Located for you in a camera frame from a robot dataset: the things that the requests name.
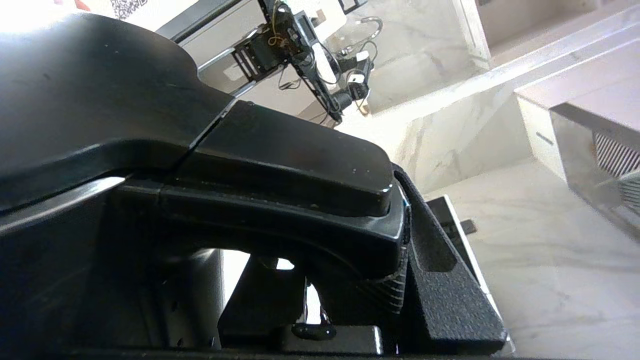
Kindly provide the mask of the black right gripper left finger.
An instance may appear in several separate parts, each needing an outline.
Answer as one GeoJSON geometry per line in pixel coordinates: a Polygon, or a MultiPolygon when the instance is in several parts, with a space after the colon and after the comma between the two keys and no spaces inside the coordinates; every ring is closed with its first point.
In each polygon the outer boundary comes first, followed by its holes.
{"type": "Polygon", "coordinates": [[[275,335],[307,316],[307,278],[250,257],[217,324],[223,347],[273,347],[275,335]]]}

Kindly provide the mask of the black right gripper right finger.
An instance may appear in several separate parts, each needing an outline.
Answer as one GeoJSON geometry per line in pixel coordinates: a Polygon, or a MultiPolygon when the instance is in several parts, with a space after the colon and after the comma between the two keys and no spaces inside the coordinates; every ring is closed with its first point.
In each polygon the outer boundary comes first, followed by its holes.
{"type": "Polygon", "coordinates": [[[320,301],[330,322],[377,326],[382,353],[491,356],[508,336],[477,279],[406,171],[395,165],[407,212],[404,275],[320,281],[320,301]]]}

